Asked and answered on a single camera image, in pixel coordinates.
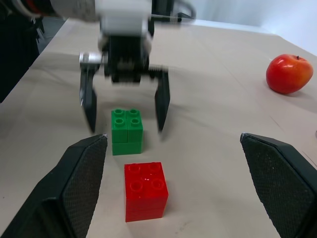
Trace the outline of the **green building block cube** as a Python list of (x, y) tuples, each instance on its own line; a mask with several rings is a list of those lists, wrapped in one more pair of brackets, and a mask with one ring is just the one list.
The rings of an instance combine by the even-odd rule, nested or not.
[(137, 109), (111, 111), (112, 154), (141, 154), (143, 147), (143, 124)]

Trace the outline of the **red apple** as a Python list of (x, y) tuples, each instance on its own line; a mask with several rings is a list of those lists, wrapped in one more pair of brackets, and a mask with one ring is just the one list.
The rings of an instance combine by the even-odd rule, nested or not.
[(302, 89), (314, 74), (313, 66), (298, 55), (282, 54), (266, 70), (266, 83), (279, 94), (292, 94)]

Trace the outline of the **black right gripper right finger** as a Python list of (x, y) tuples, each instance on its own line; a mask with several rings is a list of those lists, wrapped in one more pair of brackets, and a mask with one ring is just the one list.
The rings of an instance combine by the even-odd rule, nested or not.
[(256, 193), (281, 238), (317, 238), (317, 169), (292, 145), (240, 136)]

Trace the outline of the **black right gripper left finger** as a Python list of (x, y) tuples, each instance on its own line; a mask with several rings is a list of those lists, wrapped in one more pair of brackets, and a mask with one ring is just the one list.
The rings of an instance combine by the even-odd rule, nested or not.
[(86, 238), (99, 197), (107, 136), (69, 146), (0, 238)]

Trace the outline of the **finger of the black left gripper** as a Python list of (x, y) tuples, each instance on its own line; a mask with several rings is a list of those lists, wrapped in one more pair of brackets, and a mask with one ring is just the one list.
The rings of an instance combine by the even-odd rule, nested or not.
[(156, 118), (158, 123), (158, 132), (161, 133), (170, 103), (170, 88), (168, 70), (166, 69), (150, 69), (150, 78), (158, 80), (158, 87), (155, 93)]
[(98, 70), (96, 65), (82, 64), (80, 76), (80, 103), (84, 110), (89, 129), (96, 130), (97, 96), (93, 88), (93, 78)]

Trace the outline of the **red building block cube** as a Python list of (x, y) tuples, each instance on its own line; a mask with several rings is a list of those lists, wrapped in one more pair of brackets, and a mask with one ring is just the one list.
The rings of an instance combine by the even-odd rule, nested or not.
[(160, 162), (124, 165), (125, 222), (162, 218), (168, 189)]

